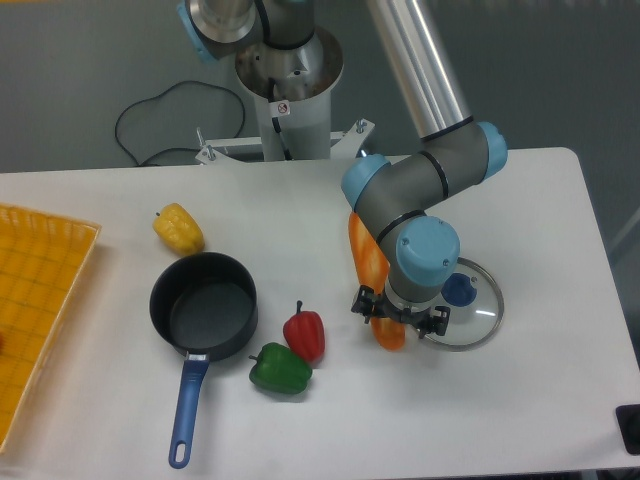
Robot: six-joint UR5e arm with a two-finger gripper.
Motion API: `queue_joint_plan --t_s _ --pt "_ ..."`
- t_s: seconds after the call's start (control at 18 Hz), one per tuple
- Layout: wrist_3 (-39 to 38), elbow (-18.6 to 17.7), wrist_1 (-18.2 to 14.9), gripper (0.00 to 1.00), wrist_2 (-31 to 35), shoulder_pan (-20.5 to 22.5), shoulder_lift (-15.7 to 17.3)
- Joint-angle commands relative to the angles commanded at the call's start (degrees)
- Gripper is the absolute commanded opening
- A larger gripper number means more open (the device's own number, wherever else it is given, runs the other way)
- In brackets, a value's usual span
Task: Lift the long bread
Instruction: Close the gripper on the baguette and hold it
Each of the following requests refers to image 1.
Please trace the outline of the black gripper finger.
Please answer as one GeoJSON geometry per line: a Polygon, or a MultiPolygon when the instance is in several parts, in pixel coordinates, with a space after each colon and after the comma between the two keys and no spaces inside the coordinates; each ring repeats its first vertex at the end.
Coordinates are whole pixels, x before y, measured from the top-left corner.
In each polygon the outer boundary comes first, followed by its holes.
{"type": "Polygon", "coordinates": [[[423,339],[427,335],[444,336],[448,329],[450,314],[451,309],[448,306],[429,308],[417,323],[418,338],[423,339]]]}
{"type": "Polygon", "coordinates": [[[365,323],[369,323],[373,317],[378,295],[375,291],[367,286],[360,285],[351,305],[351,312],[364,318],[365,323]]]}

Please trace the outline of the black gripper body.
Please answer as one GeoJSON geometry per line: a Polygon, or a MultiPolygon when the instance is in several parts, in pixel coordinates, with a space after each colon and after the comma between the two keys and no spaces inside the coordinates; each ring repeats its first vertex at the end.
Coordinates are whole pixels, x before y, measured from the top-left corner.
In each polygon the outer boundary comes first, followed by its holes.
{"type": "Polygon", "coordinates": [[[389,318],[397,323],[406,325],[429,324],[433,321],[430,305],[400,303],[394,304],[384,293],[375,301],[375,317],[389,318]]]}

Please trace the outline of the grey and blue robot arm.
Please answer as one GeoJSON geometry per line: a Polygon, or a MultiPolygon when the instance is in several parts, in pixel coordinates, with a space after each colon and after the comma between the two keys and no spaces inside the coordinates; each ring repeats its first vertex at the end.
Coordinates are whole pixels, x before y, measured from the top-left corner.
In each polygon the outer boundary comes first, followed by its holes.
{"type": "MultiPolygon", "coordinates": [[[[368,9],[422,148],[394,164],[366,156],[342,178],[347,202],[389,264],[381,292],[361,286],[353,311],[442,336],[452,306],[444,291],[460,242],[427,210],[498,173],[508,149],[494,125],[473,118],[427,4],[372,1],[368,9]]],[[[266,160],[335,156],[331,92],[343,56],[316,24],[312,2],[184,1],[178,12],[201,59],[234,57],[237,78],[254,99],[266,160]]]]}

